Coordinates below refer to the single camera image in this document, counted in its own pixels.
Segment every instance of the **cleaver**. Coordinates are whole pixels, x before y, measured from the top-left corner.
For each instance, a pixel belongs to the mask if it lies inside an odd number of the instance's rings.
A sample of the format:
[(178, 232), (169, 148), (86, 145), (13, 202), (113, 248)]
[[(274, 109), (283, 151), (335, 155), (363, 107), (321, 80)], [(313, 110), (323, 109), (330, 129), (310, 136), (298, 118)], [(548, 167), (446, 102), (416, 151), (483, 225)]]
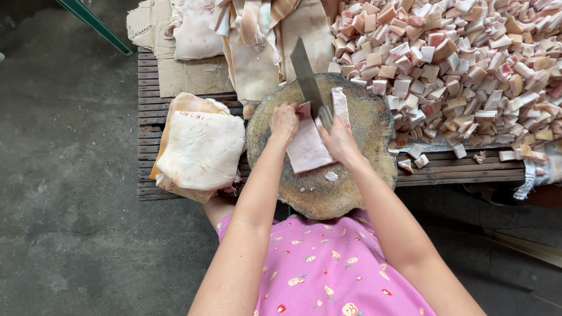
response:
[(320, 95), (302, 37), (298, 38), (297, 45), (291, 54), (291, 62), (293, 63), (294, 73), (297, 75), (298, 84), (301, 86), (302, 96), (304, 96), (305, 101), (310, 102), (312, 119), (320, 118), (322, 126), (330, 132), (333, 115), (330, 108), (324, 104), (322, 95)]

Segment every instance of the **tree stump cutting board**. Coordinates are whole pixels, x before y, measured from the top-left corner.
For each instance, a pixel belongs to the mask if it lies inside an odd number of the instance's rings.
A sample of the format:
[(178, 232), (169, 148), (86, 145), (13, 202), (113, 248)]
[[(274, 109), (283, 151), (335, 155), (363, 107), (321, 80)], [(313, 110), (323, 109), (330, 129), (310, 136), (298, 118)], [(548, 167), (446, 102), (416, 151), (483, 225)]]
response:
[[(353, 137), (361, 153), (373, 168), (394, 189), (397, 169), (394, 158), (388, 153), (394, 121), (392, 113), (382, 99), (365, 88), (332, 74), (316, 74), (322, 99), (332, 109), (332, 88), (342, 87), (347, 97)], [(248, 163), (253, 169), (271, 135), (269, 119), (273, 108), (284, 101), (304, 103), (297, 81), (276, 89), (257, 107), (246, 130)], [(328, 171), (339, 179), (330, 182), (324, 178)], [(365, 207), (359, 188), (342, 164), (336, 163), (305, 173), (295, 174), (285, 155), (278, 197), (299, 213), (310, 219), (331, 219), (345, 215), (356, 207)]]

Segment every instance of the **concrete floor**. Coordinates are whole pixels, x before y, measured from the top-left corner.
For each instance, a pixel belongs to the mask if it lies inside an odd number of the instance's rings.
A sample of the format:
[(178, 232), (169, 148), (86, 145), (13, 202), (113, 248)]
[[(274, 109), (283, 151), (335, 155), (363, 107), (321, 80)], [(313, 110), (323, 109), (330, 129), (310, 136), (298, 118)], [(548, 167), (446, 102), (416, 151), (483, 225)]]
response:
[[(86, 3), (126, 39), (136, 1)], [(0, 315), (185, 315), (218, 242), (198, 203), (137, 201), (136, 57), (59, 8), (21, 20), (0, 38)], [(458, 186), (396, 191), (416, 216), (562, 248), (560, 209), (497, 207)], [(562, 314), (527, 294), (559, 294), (560, 269), (424, 227), (488, 315)]]

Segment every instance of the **cardboard sheet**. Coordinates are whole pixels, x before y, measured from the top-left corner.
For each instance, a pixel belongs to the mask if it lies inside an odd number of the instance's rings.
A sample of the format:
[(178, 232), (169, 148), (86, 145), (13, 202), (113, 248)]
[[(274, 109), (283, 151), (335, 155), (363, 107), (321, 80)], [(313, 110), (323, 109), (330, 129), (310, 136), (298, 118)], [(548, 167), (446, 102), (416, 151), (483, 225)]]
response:
[(158, 59), (160, 97), (175, 97), (180, 92), (233, 92), (223, 55), (192, 61), (174, 59), (175, 40), (164, 39), (172, 9), (170, 0), (145, 0), (127, 16), (129, 39), (135, 45), (153, 50)]

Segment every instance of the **person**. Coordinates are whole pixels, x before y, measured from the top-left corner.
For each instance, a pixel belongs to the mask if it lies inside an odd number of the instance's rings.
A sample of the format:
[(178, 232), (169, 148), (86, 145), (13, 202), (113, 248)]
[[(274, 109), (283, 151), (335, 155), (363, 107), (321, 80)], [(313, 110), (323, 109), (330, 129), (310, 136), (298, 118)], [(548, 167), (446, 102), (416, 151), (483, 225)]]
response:
[(485, 315), (338, 118), (319, 129), (366, 210), (273, 224), (298, 104), (277, 106), (271, 136), (238, 201), (203, 206), (220, 245), (188, 315)]

